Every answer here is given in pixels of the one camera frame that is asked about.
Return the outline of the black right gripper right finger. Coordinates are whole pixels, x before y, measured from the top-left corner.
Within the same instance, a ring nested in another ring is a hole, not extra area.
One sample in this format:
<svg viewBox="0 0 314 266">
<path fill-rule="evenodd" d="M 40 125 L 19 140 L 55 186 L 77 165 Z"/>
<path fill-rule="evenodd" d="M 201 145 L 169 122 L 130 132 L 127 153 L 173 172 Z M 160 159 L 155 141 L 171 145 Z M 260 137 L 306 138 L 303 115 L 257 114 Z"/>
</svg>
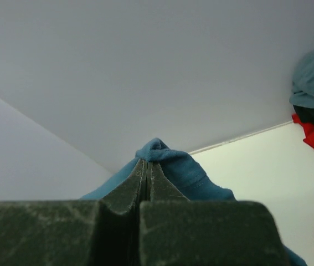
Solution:
<svg viewBox="0 0 314 266">
<path fill-rule="evenodd" d="M 190 201 L 149 164 L 141 265 L 289 265 L 272 214 L 252 201 Z"/>
</svg>

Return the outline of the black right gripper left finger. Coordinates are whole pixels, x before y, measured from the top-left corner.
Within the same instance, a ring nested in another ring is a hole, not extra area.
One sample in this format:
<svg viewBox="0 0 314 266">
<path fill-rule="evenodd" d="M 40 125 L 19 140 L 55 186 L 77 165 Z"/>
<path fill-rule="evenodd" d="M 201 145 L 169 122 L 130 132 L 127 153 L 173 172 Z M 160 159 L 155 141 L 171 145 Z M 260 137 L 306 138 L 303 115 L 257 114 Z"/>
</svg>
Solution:
<svg viewBox="0 0 314 266">
<path fill-rule="evenodd" d="M 0 265 L 138 265 L 147 164 L 100 200 L 0 202 Z"/>
</svg>

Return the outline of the teal blue t-shirt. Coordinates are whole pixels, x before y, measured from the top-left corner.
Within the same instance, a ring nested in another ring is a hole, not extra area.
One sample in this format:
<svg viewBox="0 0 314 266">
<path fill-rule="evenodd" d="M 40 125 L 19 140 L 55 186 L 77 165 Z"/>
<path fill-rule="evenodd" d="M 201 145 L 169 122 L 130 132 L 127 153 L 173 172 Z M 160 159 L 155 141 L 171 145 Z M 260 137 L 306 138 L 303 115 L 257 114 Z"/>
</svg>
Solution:
<svg viewBox="0 0 314 266">
<path fill-rule="evenodd" d="M 128 176 L 139 161 L 144 161 L 147 164 L 157 163 L 161 166 L 162 171 L 172 185 L 190 201 L 237 201 L 231 190 L 221 188 L 214 184 L 206 172 L 188 153 L 170 149 L 162 140 L 153 139 L 143 148 L 136 152 L 126 166 L 119 170 L 116 174 L 110 177 L 103 185 L 96 190 L 85 195 L 87 200 L 100 200 L 108 193 L 119 186 Z M 146 187 L 145 196 L 140 201 L 148 201 L 149 193 Z M 139 256 L 139 232 L 140 232 L 140 205 L 138 214 L 138 258 Z M 289 265 L 304 265 L 305 261 L 283 245 L 285 252 L 289 258 Z"/>
</svg>

